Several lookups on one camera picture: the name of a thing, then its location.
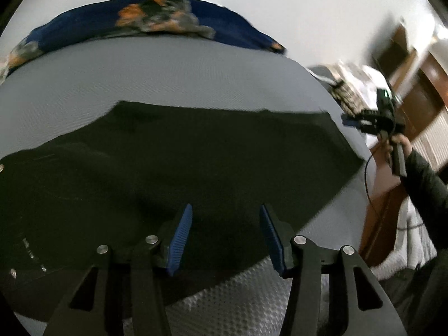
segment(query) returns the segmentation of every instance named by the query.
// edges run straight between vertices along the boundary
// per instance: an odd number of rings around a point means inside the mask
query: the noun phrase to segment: blue floral fabric
[[[200,0],[110,0],[69,10],[31,31],[0,62],[0,84],[24,63],[89,39],[150,33],[199,36],[283,54],[285,48],[236,12]]]

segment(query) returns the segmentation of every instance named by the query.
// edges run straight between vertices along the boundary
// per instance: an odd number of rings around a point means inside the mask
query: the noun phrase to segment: person's arm
[[[436,249],[448,248],[448,189],[429,163],[403,135],[392,138],[403,146],[407,177],[402,183],[420,213]]]

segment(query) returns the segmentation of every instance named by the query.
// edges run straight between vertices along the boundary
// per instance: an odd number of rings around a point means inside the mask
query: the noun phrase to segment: gray bed sheet
[[[342,126],[340,107],[297,62],[205,39],[162,35],[69,46],[12,73],[0,87],[0,158],[80,128],[119,100],[327,111],[353,150],[365,160],[370,155],[359,132]],[[367,207],[363,171],[300,231],[302,235],[323,247],[359,247]],[[370,189],[374,176],[371,161]],[[225,284],[167,307],[172,333],[277,335],[289,288],[290,282],[278,277],[265,259]],[[30,331],[41,334],[37,324],[32,325]]]

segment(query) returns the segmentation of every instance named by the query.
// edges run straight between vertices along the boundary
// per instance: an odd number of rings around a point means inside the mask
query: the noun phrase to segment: dark jacket
[[[420,269],[399,271],[382,286],[409,336],[437,335],[448,317],[448,189],[415,150],[406,160],[406,171],[402,183],[438,255]]]

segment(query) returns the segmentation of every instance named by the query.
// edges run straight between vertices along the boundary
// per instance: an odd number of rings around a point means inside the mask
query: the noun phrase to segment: silver screw
[[[296,236],[296,237],[294,237],[294,242],[296,243],[296,244],[298,244],[298,245],[303,245],[303,244],[306,244],[306,237],[303,237],[303,236]]]
[[[106,254],[109,251],[109,247],[107,245],[100,245],[96,248],[96,252],[98,254]]]
[[[155,244],[156,242],[158,242],[158,237],[156,235],[149,235],[146,237],[145,241],[148,244]]]
[[[349,245],[344,246],[344,247],[342,248],[342,251],[343,251],[344,253],[346,253],[347,255],[353,255],[353,254],[355,253],[355,249],[352,248],[352,247],[349,246]]]

